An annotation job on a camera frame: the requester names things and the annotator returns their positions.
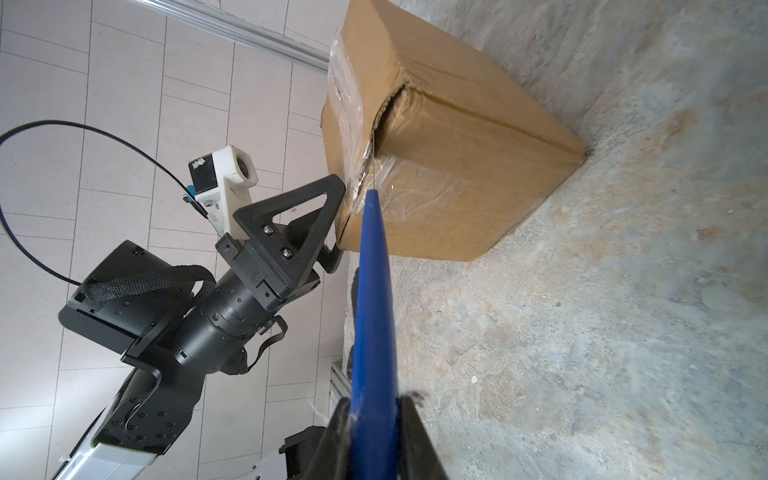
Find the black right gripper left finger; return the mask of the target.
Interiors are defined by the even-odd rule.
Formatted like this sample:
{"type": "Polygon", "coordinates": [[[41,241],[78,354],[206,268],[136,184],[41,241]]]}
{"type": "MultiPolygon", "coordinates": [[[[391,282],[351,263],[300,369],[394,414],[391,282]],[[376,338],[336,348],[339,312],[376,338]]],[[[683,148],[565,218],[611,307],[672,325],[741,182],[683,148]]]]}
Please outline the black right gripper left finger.
{"type": "Polygon", "coordinates": [[[349,478],[351,445],[350,399],[342,398],[325,428],[302,478],[346,480],[349,478]]]}

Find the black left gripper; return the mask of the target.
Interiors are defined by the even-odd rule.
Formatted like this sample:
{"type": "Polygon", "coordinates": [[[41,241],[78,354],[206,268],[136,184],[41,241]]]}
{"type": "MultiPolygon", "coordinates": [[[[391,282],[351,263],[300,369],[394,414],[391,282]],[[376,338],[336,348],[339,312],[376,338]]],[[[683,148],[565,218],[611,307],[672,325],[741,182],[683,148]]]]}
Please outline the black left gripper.
{"type": "Polygon", "coordinates": [[[264,310],[277,312],[317,288],[321,279],[314,270],[316,263],[329,274],[338,270],[343,250],[328,247],[326,237],[345,193],[344,182],[331,174],[234,212],[246,240],[225,233],[216,249],[264,310]],[[274,221],[275,216],[320,197],[321,207],[286,225],[274,221]]]}

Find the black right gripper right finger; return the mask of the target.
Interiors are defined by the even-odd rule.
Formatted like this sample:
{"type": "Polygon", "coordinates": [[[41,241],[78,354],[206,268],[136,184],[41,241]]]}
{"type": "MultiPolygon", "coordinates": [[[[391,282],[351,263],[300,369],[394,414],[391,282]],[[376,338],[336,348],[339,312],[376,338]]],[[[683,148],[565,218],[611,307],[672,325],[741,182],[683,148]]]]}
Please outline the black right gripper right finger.
{"type": "Polygon", "coordinates": [[[398,474],[404,480],[448,480],[414,399],[409,395],[399,399],[398,474]]]}

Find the blue utility knife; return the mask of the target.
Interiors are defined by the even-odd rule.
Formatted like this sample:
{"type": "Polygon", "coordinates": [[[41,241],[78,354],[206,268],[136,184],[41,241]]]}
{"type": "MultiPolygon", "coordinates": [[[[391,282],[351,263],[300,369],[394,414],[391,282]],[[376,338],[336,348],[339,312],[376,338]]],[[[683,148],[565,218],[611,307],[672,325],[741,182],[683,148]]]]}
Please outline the blue utility knife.
{"type": "Polygon", "coordinates": [[[370,141],[371,186],[364,198],[349,466],[353,479],[396,479],[399,460],[398,378],[391,270],[380,195],[375,141],[370,141]]]}

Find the brown cardboard express box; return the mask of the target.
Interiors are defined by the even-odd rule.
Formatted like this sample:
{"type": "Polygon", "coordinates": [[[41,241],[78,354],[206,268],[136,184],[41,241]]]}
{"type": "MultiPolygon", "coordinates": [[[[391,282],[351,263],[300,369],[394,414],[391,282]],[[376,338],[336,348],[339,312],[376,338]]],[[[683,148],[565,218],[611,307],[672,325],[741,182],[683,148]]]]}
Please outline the brown cardboard express box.
{"type": "Polygon", "coordinates": [[[320,126],[356,251],[376,191],[391,254],[472,261],[582,164],[585,145],[476,49],[388,1],[352,1],[320,126]]]}

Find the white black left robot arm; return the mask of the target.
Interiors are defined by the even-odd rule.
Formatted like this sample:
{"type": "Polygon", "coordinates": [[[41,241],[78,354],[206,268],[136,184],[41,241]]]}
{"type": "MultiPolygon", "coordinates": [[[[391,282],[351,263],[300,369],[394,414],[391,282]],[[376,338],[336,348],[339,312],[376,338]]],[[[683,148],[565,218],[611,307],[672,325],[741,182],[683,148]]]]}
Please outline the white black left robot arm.
{"type": "Polygon", "coordinates": [[[59,479],[135,479],[188,427],[208,375],[243,375],[246,345],[282,340],[280,310],[334,272],[342,250],[326,236],[346,187],[328,175],[238,209],[243,239],[224,234],[228,271],[172,266],[125,241],[82,282],[59,313],[68,330],[120,355],[131,371],[72,452],[59,479]]]}

